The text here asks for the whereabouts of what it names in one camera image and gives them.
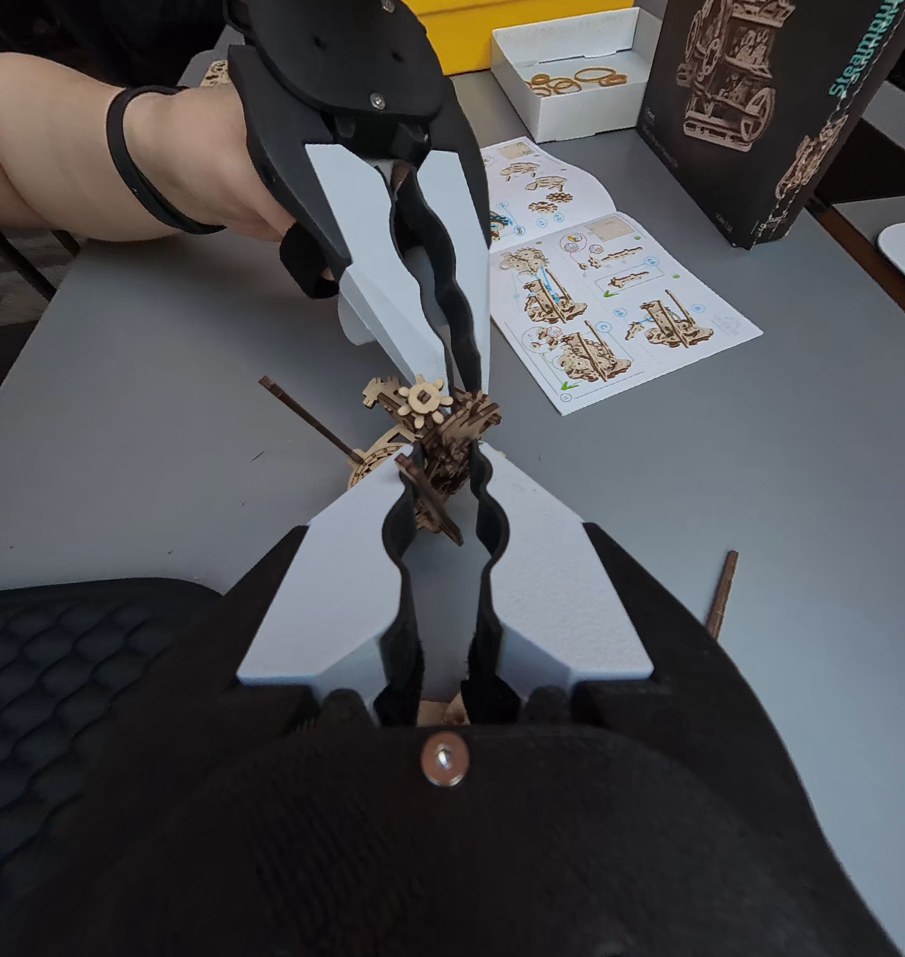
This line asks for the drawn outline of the bundle of tan rubber bands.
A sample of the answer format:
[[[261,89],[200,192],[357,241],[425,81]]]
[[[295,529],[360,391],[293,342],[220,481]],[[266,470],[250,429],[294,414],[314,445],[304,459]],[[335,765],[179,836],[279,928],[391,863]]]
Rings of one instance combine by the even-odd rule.
[[[525,82],[533,93],[544,99],[577,93],[588,86],[599,88],[620,86],[626,84],[627,80],[625,73],[612,67],[586,66],[576,71],[571,77],[538,73]]]

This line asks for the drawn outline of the black model kit box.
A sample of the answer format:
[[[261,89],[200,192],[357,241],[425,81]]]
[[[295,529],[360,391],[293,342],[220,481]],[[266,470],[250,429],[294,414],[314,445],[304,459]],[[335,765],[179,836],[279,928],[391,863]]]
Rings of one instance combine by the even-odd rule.
[[[787,234],[905,49],[905,1],[670,1],[639,136],[724,238]]]

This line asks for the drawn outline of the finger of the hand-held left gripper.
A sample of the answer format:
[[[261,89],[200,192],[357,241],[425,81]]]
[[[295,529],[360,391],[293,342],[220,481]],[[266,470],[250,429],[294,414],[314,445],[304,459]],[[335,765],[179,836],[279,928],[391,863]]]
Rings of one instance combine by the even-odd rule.
[[[420,286],[439,373],[458,369],[468,392],[487,392],[490,372],[489,190],[478,142],[449,78],[429,125],[431,149],[396,194],[396,230]]]
[[[347,338],[377,341],[406,380],[448,380],[444,343],[396,248],[381,171],[335,143],[320,113],[285,90],[253,47],[231,46],[228,67],[255,170],[295,219],[281,243],[290,275],[310,298],[339,295]]]

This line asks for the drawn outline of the printed instruction booklet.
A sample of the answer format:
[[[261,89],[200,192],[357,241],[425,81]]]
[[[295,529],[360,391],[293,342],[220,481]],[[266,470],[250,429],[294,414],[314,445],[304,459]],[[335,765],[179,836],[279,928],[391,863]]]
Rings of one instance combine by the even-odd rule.
[[[587,171],[527,138],[482,156],[492,318],[561,414],[761,335]]]

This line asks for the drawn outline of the person's left hand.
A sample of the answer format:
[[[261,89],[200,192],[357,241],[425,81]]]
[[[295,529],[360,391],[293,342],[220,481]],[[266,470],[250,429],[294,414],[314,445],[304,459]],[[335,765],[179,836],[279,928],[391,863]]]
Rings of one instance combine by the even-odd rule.
[[[189,218],[274,242],[294,224],[255,172],[232,84],[143,94],[128,106],[124,131],[140,172]]]

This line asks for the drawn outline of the thin dark wooden stick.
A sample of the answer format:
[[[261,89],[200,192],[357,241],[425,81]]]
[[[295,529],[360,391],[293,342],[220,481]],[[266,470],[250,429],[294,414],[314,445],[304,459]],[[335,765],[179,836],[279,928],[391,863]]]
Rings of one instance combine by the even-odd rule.
[[[718,640],[728,606],[733,580],[738,562],[738,551],[729,550],[725,556],[722,571],[715,588],[713,599],[705,621],[705,628],[715,640]]]

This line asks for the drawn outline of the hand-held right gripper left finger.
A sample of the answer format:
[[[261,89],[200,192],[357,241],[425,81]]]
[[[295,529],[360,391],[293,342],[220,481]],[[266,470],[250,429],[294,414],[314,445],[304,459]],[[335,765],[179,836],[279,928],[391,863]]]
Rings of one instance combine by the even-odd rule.
[[[381,464],[311,520],[239,666],[244,685],[356,691],[381,724],[416,724],[423,652],[403,556],[416,492]]]

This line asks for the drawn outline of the small white cardboard box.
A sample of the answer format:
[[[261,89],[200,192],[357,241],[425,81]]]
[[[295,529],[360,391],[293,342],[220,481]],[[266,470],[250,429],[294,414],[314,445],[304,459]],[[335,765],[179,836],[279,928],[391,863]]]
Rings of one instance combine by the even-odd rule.
[[[492,71],[538,143],[634,127],[661,27],[633,6],[497,29]],[[525,82],[538,73],[571,77],[586,66],[612,67],[627,83],[542,99]]]

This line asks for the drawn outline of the person's left forearm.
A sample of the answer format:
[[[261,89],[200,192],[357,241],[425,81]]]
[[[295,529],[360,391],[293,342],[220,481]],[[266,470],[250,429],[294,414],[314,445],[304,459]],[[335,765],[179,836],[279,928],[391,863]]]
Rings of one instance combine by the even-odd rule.
[[[0,226],[105,241],[175,233],[128,189],[108,148],[118,89],[36,56],[0,53]]]

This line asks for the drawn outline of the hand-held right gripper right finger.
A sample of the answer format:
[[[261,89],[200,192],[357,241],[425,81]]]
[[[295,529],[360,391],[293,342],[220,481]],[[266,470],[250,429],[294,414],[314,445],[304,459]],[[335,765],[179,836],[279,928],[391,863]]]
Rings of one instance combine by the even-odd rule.
[[[512,722],[537,688],[644,679],[652,663],[578,515],[487,443],[470,448],[483,568],[463,682],[470,722]]]

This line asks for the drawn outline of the wooden gear model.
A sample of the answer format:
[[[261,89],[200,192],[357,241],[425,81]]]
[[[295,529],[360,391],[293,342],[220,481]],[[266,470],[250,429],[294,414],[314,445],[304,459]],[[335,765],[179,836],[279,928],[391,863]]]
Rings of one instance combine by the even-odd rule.
[[[349,448],[269,377],[262,377],[259,383],[346,454],[351,467],[347,488],[355,487],[398,455],[400,472],[417,489],[416,526],[463,544],[462,533],[448,515],[446,503],[470,477],[472,444],[501,422],[499,407],[487,394],[450,386],[446,395],[443,379],[427,381],[422,375],[417,375],[410,386],[404,386],[395,376],[374,378],[363,390],[363,405],[384,408],[393,426],[362,450]]]

